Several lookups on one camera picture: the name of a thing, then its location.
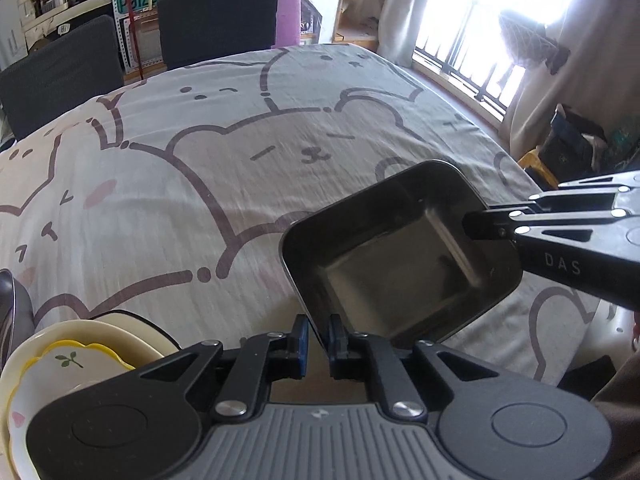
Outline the round stainless steel bowl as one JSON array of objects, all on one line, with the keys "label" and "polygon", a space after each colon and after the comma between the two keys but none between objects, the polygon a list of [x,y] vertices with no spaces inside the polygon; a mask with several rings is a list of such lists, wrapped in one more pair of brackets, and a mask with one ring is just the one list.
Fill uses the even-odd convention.
[{"label": "round stainless steel bowl", "polygon": [[8,270],[0,272],[1,366],[35,333],[34,312],[26,288]]}]

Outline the small floral yellow-rimmed dish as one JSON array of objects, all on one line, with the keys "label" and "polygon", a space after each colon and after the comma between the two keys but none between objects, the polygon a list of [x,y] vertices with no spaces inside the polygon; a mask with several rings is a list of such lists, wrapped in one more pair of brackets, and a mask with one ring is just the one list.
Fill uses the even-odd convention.
[{"label": "small floral yellow-rimmed dish", "polygon": [[103,344],[61,340],[30,359],[9,396],[9,460],[20,479],[39,479],[27,451],[29,423],[42,408],[62,396],[133,370]]}]

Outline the white curtain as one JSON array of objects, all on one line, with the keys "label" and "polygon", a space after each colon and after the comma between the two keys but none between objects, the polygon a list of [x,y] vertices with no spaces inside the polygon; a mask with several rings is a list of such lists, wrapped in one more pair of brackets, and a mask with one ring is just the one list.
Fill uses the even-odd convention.
[{"label": "white curtain", "polygon": [[559,103],[605,131],[639,114],[639,0],[574,0],[558,32],[567,62],[555,75],[544,66],[526,72],[500,126],[515,159],[541,144]]}]

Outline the dark chair near window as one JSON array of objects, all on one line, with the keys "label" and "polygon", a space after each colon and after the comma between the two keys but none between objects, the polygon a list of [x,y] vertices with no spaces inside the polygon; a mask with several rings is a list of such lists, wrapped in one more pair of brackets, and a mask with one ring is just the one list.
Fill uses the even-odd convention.
[{"label": "dark chair near window", "polygon": [[160,47],[170,70],[276,43],[278,0],[158,0]]}]

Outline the rectangular stainless steel tray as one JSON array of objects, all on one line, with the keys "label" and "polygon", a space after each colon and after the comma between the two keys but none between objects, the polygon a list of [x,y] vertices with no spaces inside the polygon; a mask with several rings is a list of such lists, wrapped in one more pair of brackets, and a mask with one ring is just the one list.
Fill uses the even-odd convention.
[{"label": "rectangular stainless steel tray", "polygon": [[334,314],[397,348],[443,341],[514,292],[514,245],[463,229],[485,207],[458,168],[428,160],[292,224],[281,259],[321,343]]}]

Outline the cream ceramic two-handled bowl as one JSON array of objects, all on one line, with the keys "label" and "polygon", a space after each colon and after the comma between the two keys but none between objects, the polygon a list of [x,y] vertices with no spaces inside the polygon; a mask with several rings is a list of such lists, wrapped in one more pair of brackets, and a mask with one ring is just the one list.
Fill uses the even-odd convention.
[{"label": "cream ceramic two-handled bowl", "polygon": [[73,320],[52,325],[26,339],[11,354],[1,373],[1,477],[19,479],[9,460],[8,404],[25,364],[40,356],[49,344],[73,340],[103,344],[135,368],[145,366],[179,350],[178,344],[147,322],[122,312],[96,320]]}]

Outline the bear pattern tablecloth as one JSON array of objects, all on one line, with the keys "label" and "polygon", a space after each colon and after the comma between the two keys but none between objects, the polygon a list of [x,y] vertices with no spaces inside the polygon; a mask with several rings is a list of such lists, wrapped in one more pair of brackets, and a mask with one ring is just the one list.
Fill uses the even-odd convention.
[{"label": "bear pattern tablecloth", "polygon": [[476,125],[355,46],[229,56],[95,96],[1,156],[1,265],[37,328],[122,309],[180,344],[272,330],[299,304],[295,220],[427,159],[488,204],[535,185]]}]

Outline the dark chair with purple cushion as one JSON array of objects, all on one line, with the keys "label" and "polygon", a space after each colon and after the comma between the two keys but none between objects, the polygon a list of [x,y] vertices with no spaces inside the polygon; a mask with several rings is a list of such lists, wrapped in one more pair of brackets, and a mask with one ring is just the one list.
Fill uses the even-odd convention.
[{"label": "dark chair with purple cushion", "polygon": [[1,72],[1,107],[16,140],[124,84],[112,18],[102,15]]}]

